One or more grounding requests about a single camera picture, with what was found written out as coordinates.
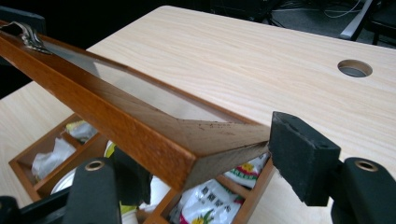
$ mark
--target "open box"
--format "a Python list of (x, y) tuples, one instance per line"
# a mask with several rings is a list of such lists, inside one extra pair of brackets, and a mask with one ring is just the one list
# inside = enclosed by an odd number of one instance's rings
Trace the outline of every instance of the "open box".
[[(10, 162), (34, 201), (48, 196), (83, 161), (102, 156), (111, 139), (172, 188), (152, 214), (141, 215), (142, 220), (166, 222), (181, 192), (216, 178), (245, 198), (234, 222), (247, 222), (273, 173), (271, 160), (252, 190), (222, 174), (267, 151), (268, 127), (125, 65), (42, 38), (53, 54), (34, 51), (18, 37), (0, 32), (1, 56), (76, 112)], [(77, 119), (85, 119), (99, 131), (84, 145), (63, 131), (66, 123)], [(34, 156), (52, 150), (59, 135), (77, 152), (36, 183), (30, 172)]]

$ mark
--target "plastic wrapper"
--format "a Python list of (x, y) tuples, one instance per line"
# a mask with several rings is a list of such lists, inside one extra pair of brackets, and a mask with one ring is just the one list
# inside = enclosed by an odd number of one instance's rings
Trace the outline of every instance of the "plastic wrapper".
[(233, 168), (224, 175), (237, 184), (253, 189), (269, 156), (269, 153), (262, 154), (260, 157)]
[(69, 158), (76, 149), (62, 138), (55, 139), (55, 147), (50, 153), (37, 153), (32, 165), (32, 174), (36, 179), (45, 178), (62, 162)]
[(240, 197), (212, 179), (185, 191), (170, 215), (174, 224), (228, 224), (241, 207)]
[(97, 133), (97, 130), (85, 120), (68, 123), (66, 125), (66, 130), (70, 135), (82, 143), (87, 142)]

